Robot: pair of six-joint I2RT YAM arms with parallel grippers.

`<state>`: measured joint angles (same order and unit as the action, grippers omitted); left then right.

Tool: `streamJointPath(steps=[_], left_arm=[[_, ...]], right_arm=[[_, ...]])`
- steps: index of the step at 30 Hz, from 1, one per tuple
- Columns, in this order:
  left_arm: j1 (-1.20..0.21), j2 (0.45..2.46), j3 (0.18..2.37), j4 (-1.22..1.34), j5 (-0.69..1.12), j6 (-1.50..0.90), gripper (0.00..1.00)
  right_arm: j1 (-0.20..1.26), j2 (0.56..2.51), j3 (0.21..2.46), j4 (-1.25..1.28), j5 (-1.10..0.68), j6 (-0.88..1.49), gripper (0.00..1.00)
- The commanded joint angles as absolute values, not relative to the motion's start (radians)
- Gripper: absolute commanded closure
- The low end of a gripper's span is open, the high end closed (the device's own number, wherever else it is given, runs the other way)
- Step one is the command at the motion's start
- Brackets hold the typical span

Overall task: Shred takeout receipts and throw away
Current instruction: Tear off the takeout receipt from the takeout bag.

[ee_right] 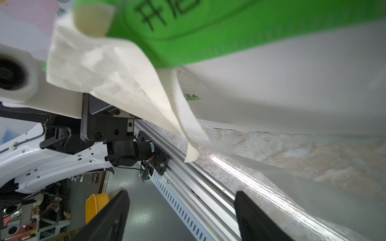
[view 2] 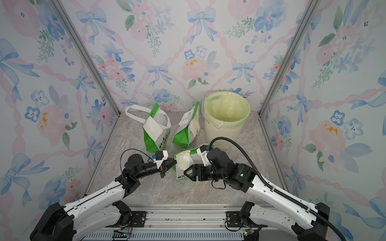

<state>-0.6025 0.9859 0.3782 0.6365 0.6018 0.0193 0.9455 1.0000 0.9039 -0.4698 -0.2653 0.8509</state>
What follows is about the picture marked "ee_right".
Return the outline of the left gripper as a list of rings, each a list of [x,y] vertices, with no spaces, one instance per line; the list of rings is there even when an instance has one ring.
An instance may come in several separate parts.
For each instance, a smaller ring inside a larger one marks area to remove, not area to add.
[[[119,108],[90,94],[82,95],[80,118],[51,115],[45,124],[41,149],[77,154],[95,142],[134,139],[134,119]]]

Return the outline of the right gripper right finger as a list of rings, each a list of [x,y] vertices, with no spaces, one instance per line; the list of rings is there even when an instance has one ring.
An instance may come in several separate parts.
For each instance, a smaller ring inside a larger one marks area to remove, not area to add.
[[[236,192],[234,209],[243,241],[292,241],[243,191]]]

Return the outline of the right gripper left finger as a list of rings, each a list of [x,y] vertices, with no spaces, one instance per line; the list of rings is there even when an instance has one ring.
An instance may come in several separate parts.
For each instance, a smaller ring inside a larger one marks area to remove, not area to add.
[[[107,193],[109,203],[72,238],[73,241],[121,241],[128,217],[128,192],[117,189]]]

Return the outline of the green white bag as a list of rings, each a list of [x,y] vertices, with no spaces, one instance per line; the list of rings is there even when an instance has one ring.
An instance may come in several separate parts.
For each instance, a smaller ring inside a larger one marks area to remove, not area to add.
[[[385,1],[75,1],[116,9],[106,36],[174,69],[202,126],[386,133]]]

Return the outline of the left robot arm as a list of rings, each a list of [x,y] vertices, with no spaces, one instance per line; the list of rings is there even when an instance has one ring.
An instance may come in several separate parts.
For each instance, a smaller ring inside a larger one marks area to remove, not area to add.
[[[35,123],[1,145],[3,200],[20,200],[65,178],[157,157],[154,143],[135,135],[135,116],[90,94],[82,96],[80,117],[6,106],[1,106],[1,117]]]

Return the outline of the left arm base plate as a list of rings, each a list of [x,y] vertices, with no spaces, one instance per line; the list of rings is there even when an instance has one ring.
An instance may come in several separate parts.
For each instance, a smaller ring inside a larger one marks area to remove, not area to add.
[[[158,175],[163,176],[168,168],[170,155],[144,131],[139,131],[138,138],[140,142],[150,142],[152,152],[150,166],[158,173]]]

